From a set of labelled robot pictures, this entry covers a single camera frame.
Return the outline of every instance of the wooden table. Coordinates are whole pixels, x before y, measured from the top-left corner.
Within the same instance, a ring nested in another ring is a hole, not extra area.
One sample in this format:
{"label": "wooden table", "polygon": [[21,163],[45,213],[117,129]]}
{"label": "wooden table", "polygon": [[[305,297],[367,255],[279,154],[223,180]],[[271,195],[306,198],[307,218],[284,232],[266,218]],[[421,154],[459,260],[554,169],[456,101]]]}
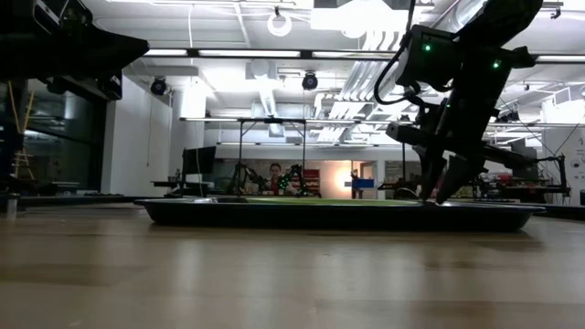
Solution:
{"label": "wooden table", "polygon": [[548,218],[520,234],[172,228],[117,205],[0,222],[3,329],[580,329],[584,275],[585,226]]}

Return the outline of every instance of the black cable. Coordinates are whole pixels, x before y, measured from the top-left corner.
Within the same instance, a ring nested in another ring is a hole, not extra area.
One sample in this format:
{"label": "black cable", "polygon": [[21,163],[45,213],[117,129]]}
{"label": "black cable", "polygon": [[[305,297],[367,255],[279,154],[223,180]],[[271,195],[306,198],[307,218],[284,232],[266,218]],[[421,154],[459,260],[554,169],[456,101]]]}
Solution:
{"label": "black cable", "polygon": [[[409,19],[407,20],[407,23],[406,23],[406,32],[405,32],[404,37],[408,37],[408,34],[410,32],[410,26],[412,25],[412,17],[414,16],[414,7],[416,6],[416,4],[417,4],[416,0],[410,0]],[[400,42],[400,48],[396,52],[396,55],[394,55],[392,57],[392,59],[390,60],[390,62],[387,64],[387,66],[384,69],[382,69],[382,72],[380,73],[380,75],[378,76],[378,79],[376,80],[376,85],[374,85],[374,98],[381,105],[392,105],[392,104],[397,104],[397,103],[400,103],[401,101],[406,100],[405,97],[401,97],[401,98],[394,100],[394,101],[384,101],[380,97],[379,89],[380,89],[380,85],[382,84],[382,81],[384,80],[384,78],[386,77],[386,75],[388,74],[388,72],[390,71],[392,66],[394,66],[394,64],[396,64],[396,62],[399,60],[400,55],[402,55],[402,53],[406,49],[407,43],[408,43],[407,40],[403,38],[402,41]]]}
{"label": "black cable", "polygon": [[567,136],[567,138],[565,139],[565,142],[563,142],[557,149],[557,151],[555,153],[553,153],[553,156],[557,156],[558,151],[560,151],[560,149],[565,146],[565,144],[569,141],[570,137],[573,135],[573,133],[575,133],[575,131],[577,131],[577,128],[579,128],[579,125],[581,124],[581,121],[577,122],[577,124],[575,125],[575,127],[573,128],[573,130],[570,132],[569,136]]}
{"label": "black cable", "polygon": [[[514,112],[514,109],[512,109],[512,108],[510,107],[510,105],[508,105],[508,104],[507,104],[507,103],[506,103],[506,102],[505,102],[505,101],[502,99],[502,97],[501,97],[501,96],[500,96],[500,101],[502,101],[502,103],[503,103],[503,104],[506,106],[506,108],[508,108],[508,110],[509,110],[509,111],[511,111],[511,112]],[[548,148],[548,147],[547,147],[547,146],[546,146],[544,143],[542,143],[542,140],[540,140],[540,139],[538,138],[538,136],[537,136],[537,135],[536,135],[534,132],[532,132],[532,131],[530,130],[530,128],[528,128],[528,126],[527,126],[525,123],[523,123],[523,122],[522,122],[522,120],[520,119],[520,115],[519,115],[519,114],[518,114],[518,120],[520,121],[520,123],[522,123],[522,125],[524,126],[524,128],[526,128],[526,129],[528,130],[528,132],[529,132],[529,133],[532,133],[532,135],[534,136],[534,138],[536,138],[536,139],[537,139],[537,141],[539,141],[539,142],[542,144],[542,146],[543,146],[544,148],[546,148],[546,149],[547,149],[547,151],[549,151],[549,152],[550,152],[551,154],[553,154],[553,156],[554,156],[554,154],[555,154],[555,153],[553,153],[553,152],[552,152],[552,151],[551,151],[551,150],[550,150],[550,149],[549,149],[549,148]]]}
{"label": "black cable", "polygon": [[[508,108],[508,110],[509,110],[509,111],[514,111],[514,109],[512,109],[512,108],[510,107],[510,105],[508,105],[508,104],[507,104],[507,103],[506,103],[506,102],[505,102],[505,101],[502,99],[502,97],[500,97],[500,101],[502,101],[502,103],[503,103],[503,104],[506,106],[506,108]],[[539,142],[542,144],[542,147],[544,147],[545,149],[547,149],[547,151],[549,151],[551,154],[553,154],[553,156],[557,156],[557,153],[553,153],[553,152],[552,152],[552,150],[550,150],[550,149],[548,148],[548,146],[547,146],[546,144],[544,144],[544,143],[542,142],[542,140],[541,140],[540,138],[538,138],[538,136],[537,136],[537,135],[536,135],[536,134],[535,134],[533,131],[531,131],[531,130],[530,130],[530,128],[528,128],[528,126],[527,126],[525,123],[523,123],[523,122],[522,122],[522,120],[520,119],[520,115],[518,115],[518,120],[520,121],[520,123],[522,123],[522,125],[524,126],[524,128],[526,128],[526,129],[528,130],[528,132],[529,132],[529,133],[532,133],[532,135],[534,136],[534,138],[535,138],[535,139],[537,139],[537,141],[539,141]],[[556,162],[556,161],[553,161],[553,164],[554,164],[554,165],[557,167],[557,170],[560,172],[560,168],[558,168],[558,164],[557,164],[557,162]],[[541,167],[542,169],[544,169],[544,170],[545,170],[545,171],[546,171],[546,172],[547,172],[547,173],[550,175],[550,177],[551,177],[551,178],[552,178],[552,180],[553,180],[553,183],[554,183],[555,181],[557,181],[557,182],[558,182],[558,184],[560,185],[560,180],[558,180],[558,179],[557,179],[557,177],[556,177],[556,176],[555,176],[555,175],[554,175],[554,174],[553,174],[553,173],[552,173],[550,170],[548,170],[548,168],[546,168],[546,167],[545,167],[544,165],[542,165],[541,163],[537,163],[537,166],[539,166],[539,167]]]}

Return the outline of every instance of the glass wall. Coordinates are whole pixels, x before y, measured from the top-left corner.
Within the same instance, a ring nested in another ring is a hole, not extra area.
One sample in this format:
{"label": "glass wall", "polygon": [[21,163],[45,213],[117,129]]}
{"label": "glass wall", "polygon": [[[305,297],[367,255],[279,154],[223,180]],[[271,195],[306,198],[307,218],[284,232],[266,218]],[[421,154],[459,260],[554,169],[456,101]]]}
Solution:
{"label": "glass wall", "polygon": [[[0,85],[0,112],[5,124],[14,124],[8,95],[6,84]],[[42,82],[29,80],[21,109],[30,103],[30,111],[19,118],[26,130],[24,150],[16,155],[17,177],[36,187],[67,182],[81,190],[99,190],[106,102],[51,93]]]}

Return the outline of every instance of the wall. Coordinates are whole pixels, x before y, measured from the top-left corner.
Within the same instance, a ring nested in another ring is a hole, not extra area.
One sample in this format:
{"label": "wall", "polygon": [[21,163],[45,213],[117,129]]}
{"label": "wall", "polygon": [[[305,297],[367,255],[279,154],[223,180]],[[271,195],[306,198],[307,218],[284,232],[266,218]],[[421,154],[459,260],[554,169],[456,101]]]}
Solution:
{"label": "wall", "polygon": [[108,105],[101,190],[125,196],[161,196],[151,181],[169,173],[171,109],[122,78],[123,99]]}
{"label": "wall", "polygon": [[[183,150],[203,147],[203,122],[182,122],[179,118],[182,116],[185,98],[183,91],[173,93],[173,109],[171,122],[171,141],[168,158],[168,175],[175,175],[176,169],[183,168]],[[187,181],[197,182],[198,175],[188,175]]]}
{"label": "wall", "polygon": [[319,169],[323,198],[351,198],[351,187],[346,187],[351,181],[351,161],[309,161],[307,168]]}

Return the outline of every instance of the robotic arm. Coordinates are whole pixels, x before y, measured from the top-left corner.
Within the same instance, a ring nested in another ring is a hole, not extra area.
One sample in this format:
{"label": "robotic arm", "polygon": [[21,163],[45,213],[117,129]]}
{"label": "robotic arm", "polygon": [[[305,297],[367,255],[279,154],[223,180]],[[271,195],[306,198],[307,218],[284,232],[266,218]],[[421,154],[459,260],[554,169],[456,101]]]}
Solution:
{"label": "robotic arm", "polygon": [[[457,33],[416,25],[405,36],[397,83],[407,90],[405,99],[420,107],[415,122],[419,128],[393,122],[387,135],[413,145],[419,154],[422,200],[431,196],[443,174],[445,151],[456,155],[438,191],[439,204],[485,172],[486,160],[508,168],[534,163],[522,154],[487,145],[482,138],[490,118],[497,117],[495,105],[510,71],[536,64],[526,47],[501,47],[530,25],[542,4],[543,0],[490,0]],[[450,90],[451,96],[439,105],[426,103],[416,96],[421,83]]]}

